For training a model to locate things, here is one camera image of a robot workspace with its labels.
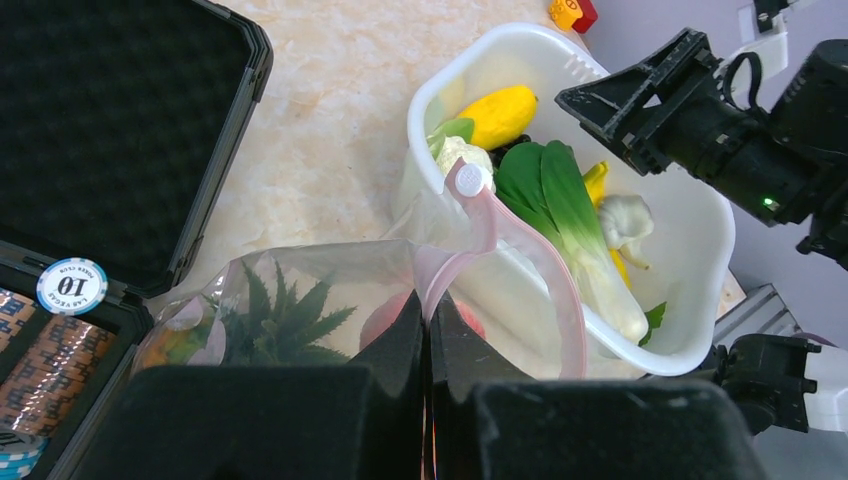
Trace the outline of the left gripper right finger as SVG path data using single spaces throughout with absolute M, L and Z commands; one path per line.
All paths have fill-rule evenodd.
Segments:
M 433 479 L 762 479 L 731 399 L 703 380 L 530 378 L 461 318 L 429 326 Z

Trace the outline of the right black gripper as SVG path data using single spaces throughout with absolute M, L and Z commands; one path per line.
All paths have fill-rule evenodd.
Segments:
M 715 176 L 736 152 L 736 111 L 718 93 L 719 58 L 685 28 L 617 73 L 559 92 L 556 104 L 641 176 L 676 163 Z

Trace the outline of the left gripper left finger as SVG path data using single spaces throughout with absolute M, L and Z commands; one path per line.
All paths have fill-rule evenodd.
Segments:
M 424 423 L 421 305 L 350 362 L 154 367 L 98 429 L 79 479 L 417 479 Z

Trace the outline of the white oval plastic basket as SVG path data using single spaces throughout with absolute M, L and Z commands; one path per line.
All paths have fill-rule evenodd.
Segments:
M 470 261 L 450 293 L 478 311 L 489 341 L 539 377 L 677 376 L 707 356 L 735 242 L 726 199 L 672 166 L 641 176 L 555 101 L 605 70 L 562 35 L 499 26 L 423 84 L 407 113 L 409 150 L 392 199 L 403 235 L 457 248 L 476 222 L 437 163 L 484 158 L 445 126 L 473 102 L 522 86 L 536 107 L 488 178 L 498 227 L 493 250 Z

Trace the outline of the clear pink-dotted zip bag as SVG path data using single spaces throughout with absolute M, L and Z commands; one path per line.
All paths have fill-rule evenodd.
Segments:
M 587 364 L 585 320 L 574 281 L 554 248 L 509 213 L 486 186 L 489 174 L 457 162 L 440 193 L 422 192 L 380 240 L 279 247 L 231 260 L 196 294 L 162 309 L 135 356 L 163 329 L 193 330 L 199 349 L 186 364 L 221 363 L 226 347 L 215 303 L 248 308 L 242 262 L 270 291 L 275 266 L 303 296 L 330 285 L 325 313 L 357 310 L 319 341 L 351 359 L 393 322 L 388 305 L 414 293 L 429 323 L 450 297 L 462 320 L 519 371 L 538 379 L 577 379 Z

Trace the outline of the toy pineapple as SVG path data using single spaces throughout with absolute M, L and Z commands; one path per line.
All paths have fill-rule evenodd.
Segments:
M 241 265 L 247 280 L 247 311 L 238 313 L 222 300 L 215 303 L 226 333 L 223 365 L 289 367 L 344 364 L 351 359 L 319 344 L 357 310 L 345 306 L 325 313 L 328 283 L 319 280 L 299 296 L 297 283 L 288 282 L 276 265 L 276 287 L 270 291 L 254 269 L 246 262 Z

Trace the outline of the orange toy tangerine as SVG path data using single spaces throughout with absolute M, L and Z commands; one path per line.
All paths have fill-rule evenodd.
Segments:
M 199 349 L 193 330 L 163 329 L 146 344 L 136 358 L 137 369 L 186 364 Z

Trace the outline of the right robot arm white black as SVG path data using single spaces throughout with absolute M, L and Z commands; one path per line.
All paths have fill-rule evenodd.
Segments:
M 847 43 L 806 57 L 771 110 L 759 55 L 728 64 L 683 29 L 641 62 L 560 91 L 556 103 L 640 175 L 677 164 L 767 226 L 807 223 L 802 254 L 847 263 Z M 760 333 L 717 351 L 707 378 L 759 434 L 847 428 L 847 353 Z

